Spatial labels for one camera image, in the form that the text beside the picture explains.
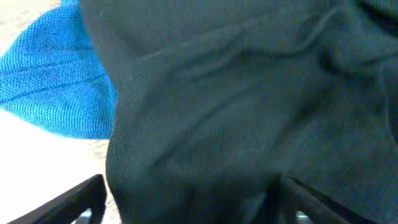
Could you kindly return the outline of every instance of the black object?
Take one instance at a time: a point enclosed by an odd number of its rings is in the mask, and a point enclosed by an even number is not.
[[[105,202],[104,179],[98,174],[9,224],[70,224],[88,208],[92,212],[89,224],[100,224]]]
[[[272,223],[298,224],[296,213],[305,213],[313,224],[375,224],[342,207],[303,183],[281,178],[264,202],[264,211],[254,219]],[[95,175],[33,212],[9,224],[69,224],[88,208],[90,224],[100,224],[105,211],[106,189],[102,175]]]

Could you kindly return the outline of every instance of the black garment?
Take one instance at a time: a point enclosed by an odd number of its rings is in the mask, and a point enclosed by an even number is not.
[[[107,178],[124,223],[245,223],[279,175],[397,218],[397,1],[81,10],[119,91]]]

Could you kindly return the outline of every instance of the white surface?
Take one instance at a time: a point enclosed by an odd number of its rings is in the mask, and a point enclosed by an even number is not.
[[[89,141],[47,133],[0,110],[0,223],[7,223],[95,174]]]

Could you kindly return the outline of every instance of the blue garment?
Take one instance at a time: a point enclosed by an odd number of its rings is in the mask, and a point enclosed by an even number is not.
[[[45,13],[0,58],[0,108],[51,133],[109,139],[116,100],[78,0]]]

